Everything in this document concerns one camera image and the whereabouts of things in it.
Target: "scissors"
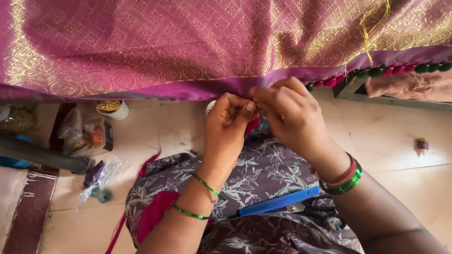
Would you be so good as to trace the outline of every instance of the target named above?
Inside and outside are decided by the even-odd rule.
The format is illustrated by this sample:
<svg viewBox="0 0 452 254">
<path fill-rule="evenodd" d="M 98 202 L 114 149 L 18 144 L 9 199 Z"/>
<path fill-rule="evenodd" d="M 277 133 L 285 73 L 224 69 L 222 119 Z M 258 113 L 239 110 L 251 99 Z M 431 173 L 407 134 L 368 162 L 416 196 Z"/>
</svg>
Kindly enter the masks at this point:
<svg viewBox="0 0 452 254">
<path fill-rule="evenodd" d="M 277 210 L 273 210 L 271 212 L 281 212 L 281 213 L 300 213 L 302 215 L 308 215 L 317 219 L 323 220 L 323 222 L 329 225 L 329 221 L 331 218 L 337 218 L 340 220 L 341 224 L 336 227 L 336 230 L 342 230 L 345 228 L 347 223 L 339 215 L 336 207 L 320 207 L 316 205 L 316 202 L 320 200 L 328 200 L 331 199 L 331 195 L 323 195 L 314 198 L 309 198 L 307 200 L 303 200 L 300 203 L 292 204 L 290 206 L 286 206 Z"/>
</svg>

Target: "blue comb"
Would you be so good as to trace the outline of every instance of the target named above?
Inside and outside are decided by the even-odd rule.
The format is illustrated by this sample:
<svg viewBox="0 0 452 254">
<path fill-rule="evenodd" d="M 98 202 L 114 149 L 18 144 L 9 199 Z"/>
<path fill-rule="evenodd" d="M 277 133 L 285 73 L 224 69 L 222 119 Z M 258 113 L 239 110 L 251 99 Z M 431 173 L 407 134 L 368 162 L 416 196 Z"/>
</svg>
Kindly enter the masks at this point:
<svg viewBox="0 0 452 254">
<path fill-rule="evenodd" d="M 315 195 L 319 195 L 320 189 L 316 185 L 311 188 L 307 188 L 301 191 L 297 191 L 291 194 L 286 194 L 274 199 L 270 199 L 261 203 L 251 205 L 249 207 L 244 207 L 239 209 L 240 216 L 256 215 L 260 213 L 270 212 L 276 209 L 280 209 L 292 204 L 301 202 L 308 198 L 312 198 Z"/>
</svg>

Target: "pink silk saree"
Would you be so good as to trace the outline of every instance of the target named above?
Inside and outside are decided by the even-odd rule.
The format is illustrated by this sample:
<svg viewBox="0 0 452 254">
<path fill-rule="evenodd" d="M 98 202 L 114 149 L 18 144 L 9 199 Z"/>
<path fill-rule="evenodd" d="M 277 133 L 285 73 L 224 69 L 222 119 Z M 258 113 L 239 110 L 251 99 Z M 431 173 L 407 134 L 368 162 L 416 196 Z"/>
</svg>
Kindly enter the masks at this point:
<svg viewBox="0 0 452 254">
<path fill-rule="evenodd" d="M 207 100 L 452 62 L 452 0 L 2 0 L 0 102 Z M 360 20 L 369 30 L 366 42 Z"/>
</svg>

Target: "green bangle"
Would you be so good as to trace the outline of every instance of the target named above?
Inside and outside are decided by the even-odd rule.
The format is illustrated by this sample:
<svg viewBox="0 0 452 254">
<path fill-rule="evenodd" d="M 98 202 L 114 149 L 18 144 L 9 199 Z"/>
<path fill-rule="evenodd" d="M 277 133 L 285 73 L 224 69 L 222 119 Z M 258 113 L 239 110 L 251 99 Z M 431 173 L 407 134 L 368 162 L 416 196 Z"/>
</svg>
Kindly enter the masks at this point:
<svg viewBox="0 0 452 254">
<path fill-rule="evenodd" d="M 181 213 L 183 213 L 183 214 L 185 214 L 185 215 L 188 215 L 188 216 L 190 216 L 190 217 L 193 217 L 193 218 L 198 218 L 198 219 L 200 219 L 200 220 L 208 220 L 208 219 L 211 219 L 211 218 L 212 218 L 212 216 L 204 217 L 204 216 L 201 216 L 201 215 L 197 215 L 197 214 L 194 214 L 194 213 L 190 213 L 190 212 L 188 212 L 188 211 L 186 211 L 186 210 L 184 210 L 184 209 L 179 208 L 178 206 L 176 206 L 176 204 L 175 204 L 174 202 L 171 202 L 171 206 L 172 206 L 174 209 L 176 209 L 177 211 L 179 211 L 179 212 L 181 212 Z"/>
<path fill-rule="evenodd" d="M 361 168 L 361 165 L 357 161 L 356 166 L 357 166 L 356 173 L 353 175 L 353 177 L 350 180 L 347 180 L 345 183 L 341 184 L 340 186 L 335 188 L 327 188 L 325 186 L 325 183 L 322 180 L 319 180 L 320 187 L 330 195 L 340 195 L 348 192 L 358 184 L 359 180 L 361 179 L 361 176 L 363 175 L 363 169 Z"/>
<path fill-rule="evenodd" d="M 207 185 L 207 183 L 204 182 L 201 178 L 199 178 L 198 176 L 196 176 L 193 173 L 191 173 L 191 174 L 194 178 L 196 178 L 196 180 L 198 180 L 200 183 L 202 183 L 204 186 L 206 186 L 206 188 L 208 188 L 211 192 L 213 192 L 215 195 L 220 197 L 222 200 L 226 201 L 222 196 L 220 196 L 220 194 L 218 192 L 214 191 L 211 187 L 209 187 L 209 185 Z"/>
</svg>

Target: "red bangle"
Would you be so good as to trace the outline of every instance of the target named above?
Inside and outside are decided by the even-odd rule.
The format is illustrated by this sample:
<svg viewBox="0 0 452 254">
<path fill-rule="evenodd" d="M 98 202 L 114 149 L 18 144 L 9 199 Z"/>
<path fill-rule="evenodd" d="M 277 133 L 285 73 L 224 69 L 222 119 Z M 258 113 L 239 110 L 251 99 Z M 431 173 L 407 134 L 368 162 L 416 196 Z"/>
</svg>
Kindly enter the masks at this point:
<svg viewBox="0 0 452 254">
<path fill-rule="evenodd" d="M 355 159 L 349 154 L 347 153 L 347 155 L 350 157 L 351 160 L 351 165 L 348 168 L 347 171 L 345 171 L 342 175 L 340 175 L 338 178 L 333 179 L 333 180 L 329 180 L 329 181 L 325 181 L 318 173 L 317 175 L 319 176 L 320 180 L 322 180 L 323 182 L 325 182 L 327 185 L 339 185 L 342 184 L 348 180 L 350 180 L 356 173 L 356 161 Z M 315 174 L 315 169 L 314 168 L 310 168 L 311 170 L 311 174 Z"/>
</svg>

